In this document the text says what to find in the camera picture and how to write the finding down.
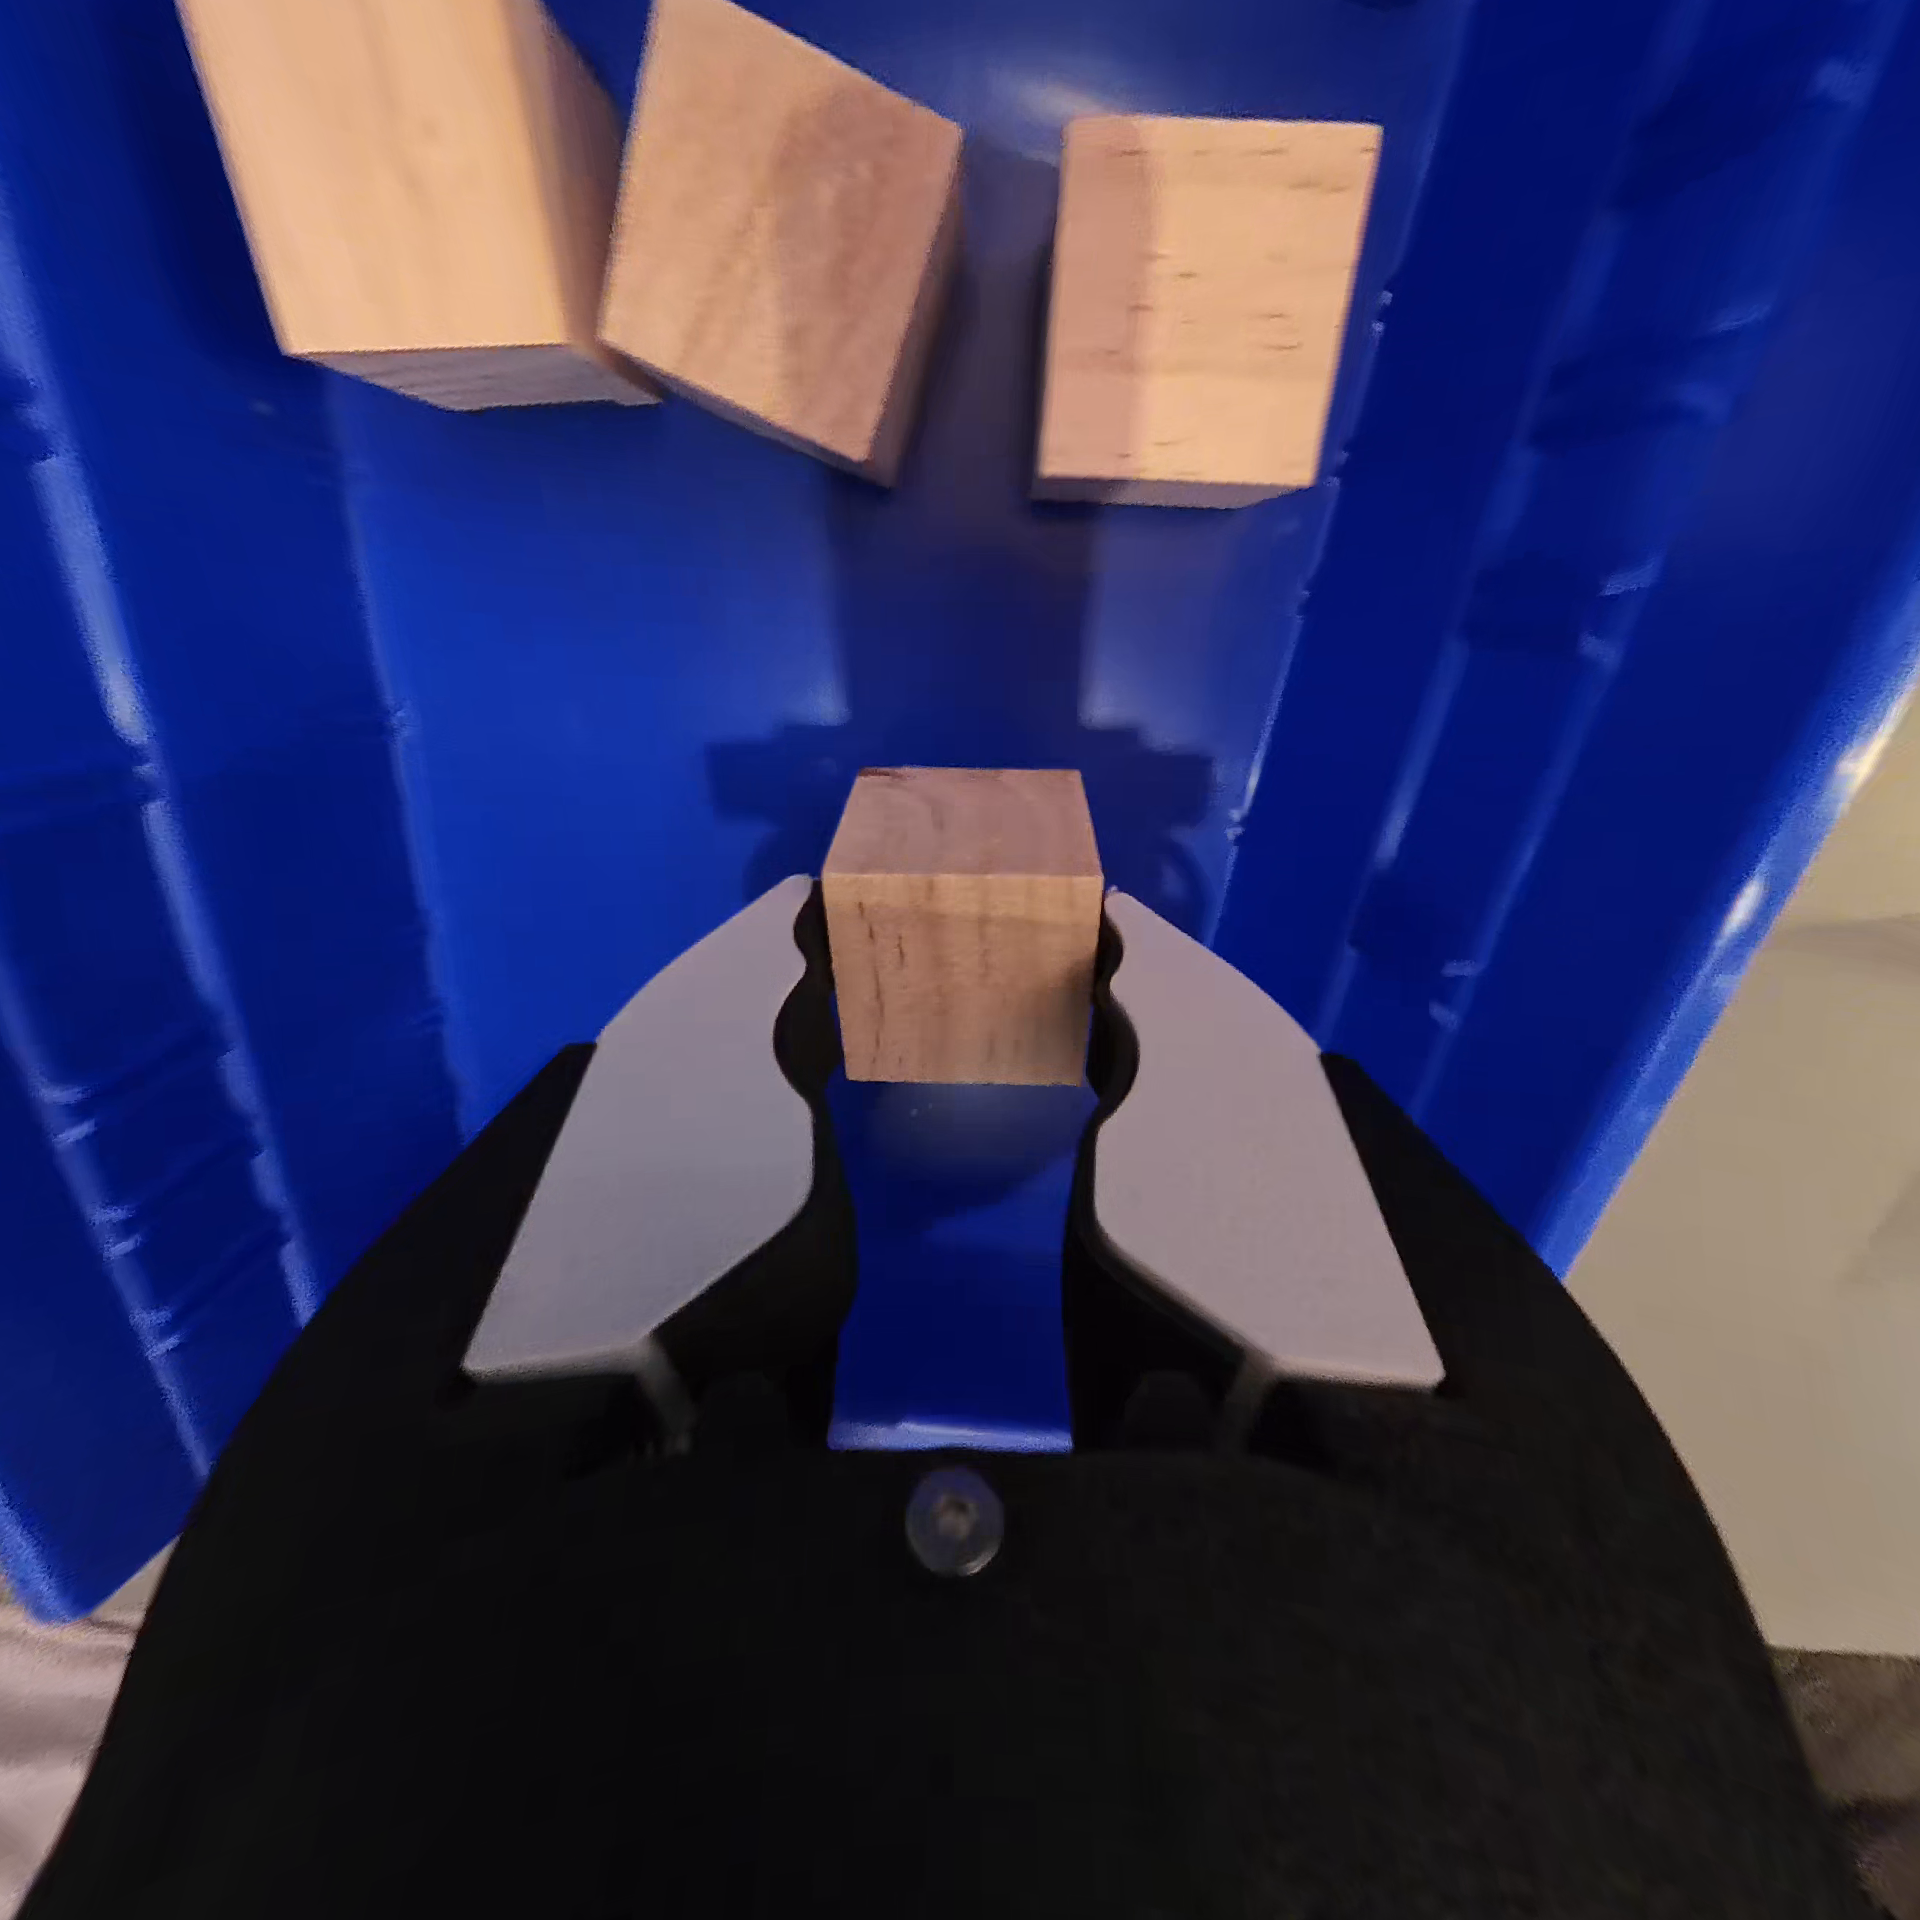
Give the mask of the blue plastic bin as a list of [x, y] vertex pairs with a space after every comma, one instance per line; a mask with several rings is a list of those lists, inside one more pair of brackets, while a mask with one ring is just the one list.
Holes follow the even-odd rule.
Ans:
[[[1916, 676], [1916, 4], [768, 4], [965, 132], [894, 491], [273, 342], [174, 4], [3, 4], [3, 1583], [867, 765], [1113, 882], [1567, 1274]], [[1030, 498], [1059, 132], [1383, 132], [1331, 473]]]

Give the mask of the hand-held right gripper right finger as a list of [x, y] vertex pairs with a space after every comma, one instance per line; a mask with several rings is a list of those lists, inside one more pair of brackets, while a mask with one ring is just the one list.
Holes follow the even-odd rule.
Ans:
[[1429, 1394], [1443, 1362], [1323, 1055], [1248, 977], [1107, 891], [1062, 1253], [1067, 1435], [1186, 1381], [1236, 1449], [1276, 1387]]

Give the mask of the blue-taped wooden cube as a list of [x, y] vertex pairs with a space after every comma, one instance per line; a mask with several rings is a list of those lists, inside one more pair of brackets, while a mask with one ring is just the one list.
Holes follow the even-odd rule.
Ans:
[[1105, 882], [1075, 771], [862, 771], [822, 868], [845, 1077], [1083, 1080]]

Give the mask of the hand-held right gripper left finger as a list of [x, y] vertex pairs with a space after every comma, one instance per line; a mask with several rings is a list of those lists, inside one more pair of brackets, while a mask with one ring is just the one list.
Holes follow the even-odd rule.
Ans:
[[634, 1381], [665, 1442], [729, 1381], [831, 1428], [857, 1289], [820, 882], [785, 876], [601, 1028], [468, 1341], [477, 1382]]

